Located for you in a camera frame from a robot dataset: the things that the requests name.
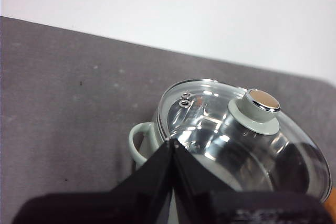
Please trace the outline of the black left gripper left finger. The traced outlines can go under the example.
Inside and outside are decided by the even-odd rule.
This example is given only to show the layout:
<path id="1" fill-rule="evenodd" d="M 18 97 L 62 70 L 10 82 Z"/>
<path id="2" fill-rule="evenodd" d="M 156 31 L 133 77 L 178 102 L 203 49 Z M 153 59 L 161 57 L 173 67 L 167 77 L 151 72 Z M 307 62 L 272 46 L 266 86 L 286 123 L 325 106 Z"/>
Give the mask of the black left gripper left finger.
<path id="1" fill-rule="evenodd" d="M 28 200 L 14 223 L 155 223 L 172 189 L 174 141 L 166 141 L 111 191 L 48 194 Z"/>

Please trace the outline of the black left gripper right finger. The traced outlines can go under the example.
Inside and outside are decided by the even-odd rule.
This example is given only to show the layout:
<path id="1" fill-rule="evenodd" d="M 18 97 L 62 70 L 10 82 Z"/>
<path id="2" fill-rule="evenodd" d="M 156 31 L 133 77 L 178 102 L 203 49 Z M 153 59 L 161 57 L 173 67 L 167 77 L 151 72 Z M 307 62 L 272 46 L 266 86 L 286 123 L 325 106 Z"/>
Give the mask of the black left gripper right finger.
<path id="1" fill-rule="evenodd" d="M 288 191 L 235 191 L 178 141 L 173 188 L 191 223 L 333 223 L 314 197 Z"/>

